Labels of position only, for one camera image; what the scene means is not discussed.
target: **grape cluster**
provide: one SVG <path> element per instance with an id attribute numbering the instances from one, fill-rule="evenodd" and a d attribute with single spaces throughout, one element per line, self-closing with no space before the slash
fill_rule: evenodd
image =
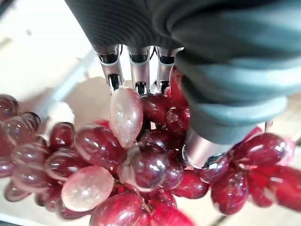
<path id="1" fill-rule="evenodd" d="M 174 195 L 199 199 L 209 190 L 225 215 L 247 200 L 300 212 L 301 171 L 286 166 L 293 143 L 259 127 L 203 168 L 184 165 L 190 113 L 181 76 L 174 67 L 166 95 L 139 97 L 119 88 L 110 121 L 99 119 L 77 131 L 60 122 L 48 142 L 36 135 L 36 114 L 19 113 L 13 97 L 0 95 L 0 178 L 11 177 L 6 200 L 34 194 L 37 205 L 63 219 L 91 215 L 90 226 L 193 226 L 177 210 Z M 129 103 L 118 102 L 117 95 Z M 123 112 L 125 104 L 132 107 Z M 158 128 L 141 129 L 143 120 Z"/>

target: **pale pink grape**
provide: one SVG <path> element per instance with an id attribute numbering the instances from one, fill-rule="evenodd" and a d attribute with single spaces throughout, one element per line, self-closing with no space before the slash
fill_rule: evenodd
<path id="1" fill-rule="evenodd" d="M 143 109 L 137 92 L 119 88 L 111 96 L 110 128 L 121 146 L 129 147 L 139 134 L 143 123 Z"/>
<path id="2" fill-rule="evenodd" d="M 91 210 L 109 197 L 113 184 L 114 179 L 105 168 L 99 166 L 82 168 L 64 183 L 63 203 L 72 211 Z"/>

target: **robotic hand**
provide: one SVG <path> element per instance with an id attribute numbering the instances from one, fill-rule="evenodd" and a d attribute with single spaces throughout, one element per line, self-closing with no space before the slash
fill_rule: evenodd
<path id="1" fill-rule="evenodd" d="M 111 90 L 123 84 L 119 44 L 133 86 L 149 91 L 149 46 L 162 92 L 174 63 L 190 107 L 184 160 L 201 168 L 279 114 L 301 89 L 299 0 L 66 0 L 98 53 Z"/>

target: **grape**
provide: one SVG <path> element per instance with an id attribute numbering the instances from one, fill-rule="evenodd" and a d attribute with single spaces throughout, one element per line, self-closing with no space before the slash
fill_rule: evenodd
<path id="1" fill-rule="evenodd" d="M 62 202 L 61 198 L 59 198 L 56 201 L 56 204 L 55 204 L 55 212 L 56 212 L 57 216 L 62 218 L 62 219 L 65 219 L 65 220 L 79 219 L 79 218 L 82 218 L 86 215 L 92 214 L 93 211 L 94 211 L 94 209 L 84 211 L 84 212 L 72 211 L 72 210 L 66 208 L 66 206 Z"/>
<path id="2" fill-rule="evenodd" d="M 140 141 L 156 144 L 163 148 L 171 157 L 175 157 L 184 145 L 184 136 L 175 134 L 165 128 L 146 131 Z"/>
<path id="3" fill-rule="evenodd" d="M 192 170 L 184 170 L 182 182 L 172 190 L 179 197 L 188 199 L 199 199 L 206 195 L 209 184 L 203 182 L 199 175 Z"/>
<path id="4" fill-rule="evenodd" d="M 34 132 L 37 132 L 41 123 L 40 117 L 34 112 L 25 112 L 21 115 L 22 118 L 26 119 L 32 126 Z"/>
<path id="5" fill-rule="evenodd" d="M 32 142 L 47 147 L 47 141 L 39 135 L 35 135 Z"/>
<path id="6" fill-rule="evenodd" d="M 15 165 L 25 165 L 37 170 L 43 170 L 44 162 L 49 152 L 47 147 L 28 143 L 13 149 L 11 159 Z"/>
<path id="7" fill-rule="evenodd" d="M 166 112 L 174 106 L 172 100 L 164 94 L 148 93 L 141 97 L 144 118 L 165 125 Z"/>
<path id="8" fill-rule="evenodd" d="M 287 166 L 293 160 L 296 144 L 291 139 L 288 138 L 285 139 L 285 143 L 286 143 L 285 155 L 279 162 L 277 162 L 277 165 Z"/>
<path id="9" fill-rule="evenodd" d="M 45 197 L 44 206 L 49 212 L 55 212 L 55 204 L 61 197 L 62 186 L 57 184 L 49 189 L 48 195 Z"/>
<path id="10" fill-rule="evenodd" d="M 59 122 L 50 132 L 50 147 L 54 151 L 61 146 L 70 147 L 73 143 L 73 137 L 74 126 L 69 122 Z"/>
<path id="11" fill-rule="evenodd" d="M 114 187 L 113 187 L 109 197 L 112 197 L 112 196 L 117 195 L 117 194 L 124 193 L 126 191 L 129 191 L 129 189 L 124 184 L 115 181 L 114 182 Z"/>
<path id="12" fill-rule="evenodd" d="M 102 126 L 102 127 L 105 127 L 107 129 L 110 129 L 110 123 L 108 120 L 106 119 L 97 119 L 93 122 L 93 124 L 96 124 L 98 126 Z"/>
<path id="13" fill-rule="evenodd" d="M 151 226 L 151 215 L 142 209 L 141 216 L 138 218 L 134 226 Z"/>
<path id="14" fill-rule="evenodd" d="M 166 87 L 166 89 L 165 89 L 165 91 L 164 91 L 164 94 L 165 94 L 166 96 L 168 96 L 169 98 L 172 99 L 170 87 Z"/>
<path id="15" fill-rule="evenodd" d="M 166 128 L 175 133 L 186 134 L 190 119 L 188 108 L 172 107 L 166 113 L 165 124 Z"/>
<path id="16" fill-rule="evenodd" d="M 54 182 L 46 172 L 28 166 L 16 167 L 12 181 L 18 188 L 31 193 L 43 193 Z"/>
<path id="17" fill-rule="evenodd" d="M 126 87 L 115 90 L 111 96 L 109 121 L 121 146 L 130 147 L 143 123 L 143 108 L 138 93 Z"/>
<path id="18" fill-rule="evenodd" d="M 19 104 L 15 98 L 10 95 L 0 95 L 0 121 L 19 114 Z"/>
<path id="19" fill-rule="evenodd" d="M 201 177 L 203 181 L 209 184 L 213 184 L 220 180 L 223 175 L 228 171 L 230 163 L 230 156 L 228 154 L 222 155 L 219 158 L 210 160 L 208 164 L 202 169 L 194 169 L 194 171 Z"/>
<path id="20" fill-rule="evenodd" d="M 141 198 L 131 192 L 122 193 L 97 206 L 89 226 L 133 226 L 141 214 Z"/>
<path id="21" fill-rule="evenodd" d="M 111 130 L 97 125 L 86 125 L 75 134 L 74 145 L 87 162 L 105 167 L 113 174 L 126 157 L 126 150 Z"/>
<path id="22" fill-rule="evenodd" d="M 114 179 L 103 167 L 88 166 L 72 174 L 64 183 L 62 200 L 72 211 L 87 211 L 106 200 Z"/>
<path id="23" fill-rule="evenodd" d="M 270 207 L 273 202 L 264 193 L 264 187 L 248 177 L 249 200 L 259 207 Z"/>
<path id="24" fill-rule="evenodd" d="M 4 197 L 9 202 L 20 201 L 30 194 L 30 192 L 26 192 L 16 187 L 12 181 L 10 181 L 4 189 Z"/>
<path id="25" fill-rule="evenodd" d="M 264 187 L 265 195 L 279 205 L 301 212 L 301 171 L 288 166 L 260 166 L 250 179 Z"/>
<path id="26" fill-rule="evenodd" d="M 46 160 L 45 170 L 53 179 L 67 180 L 71 174 L 88 165 L 80 156 L 74 156 L 70 152 L 57 151 Z"/>
<path id="27" fill-rule="evenodd" d="M 182 91 L 182 79 L 183 74 L 174 65 L 170 71 L 170 91 L 172 99 L 179 106 L 188 106 L 188 103 L 183 95 Z"/>
<path id="28" fill-rule="evenodd" d="M 182 165 L 173 158 L 169 158 L 169 165 L 166 168 L 166 178 L 160 187 L 164 190 L 171 190 L 176 188 L 183 180 L 183 168 Z"/>
<path id="29" fill-rule="evenodd" d="M 262 133 L 234 151 L 233 160 L 244 165 L 274 165 L 285 155 L 286 143 L 277 135 Z"/>
<path id="30" fill-rule="evenodd" d="M 148 204 L 152 209 L 161 204 L 177 208 L 177 202 L 170 191 L 158 190 L 154 194 L 148 195 Z"/>
<path id="31" fill-rule="evenodd" d="M 150 222 L 151 226 L 194 226 L 180 211 L 164 204 L 155 208 Z"/>
<path id="32" fill-rule="evenodd" d="M 247 175 L 238 169 L 229 171 L 212 185 L 211 199 L 214 206 L 225 215 L 237 213 L 248 197 Z"/>
<path id="33" fill-rule="evenodd" d="M 22 145 L 33 140 L 34 130 L 31 124 L 20 116 L 15 116 L 3 122 L 4 136 L 10 145 Z"/>
<path id="34" fill-rule="evenodd" d="M 34 194 L 34 202 L 38 206 L 44 206 L 45 198 L 46 198 L 46 194 L 45 193 L 36 193 L 36 194 Z"/>
<path id="35" fill-rule="evenodd" d="M 15 165 L 9 155 L 0 156 L 0 178 L 9 177 L 13 174 Z"/>
<path id="36" fill-rule="evenodd" d="M 139 142 L 128 150 L 118 175 L 122 182 L 132 184 L 141 191 L 151 191 L 164 181 L 168 164 L 168 155 L 162 148 Z"/>

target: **dark gray sleeve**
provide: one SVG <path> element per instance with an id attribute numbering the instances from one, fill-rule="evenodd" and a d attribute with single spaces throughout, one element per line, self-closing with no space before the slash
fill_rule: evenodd
<path id="1" fill-rule="evenodd" d="M 301 89 L 299 0 L 66 0 L 90 42 L 185 49 L 191 127 L 240 141 Z"/>

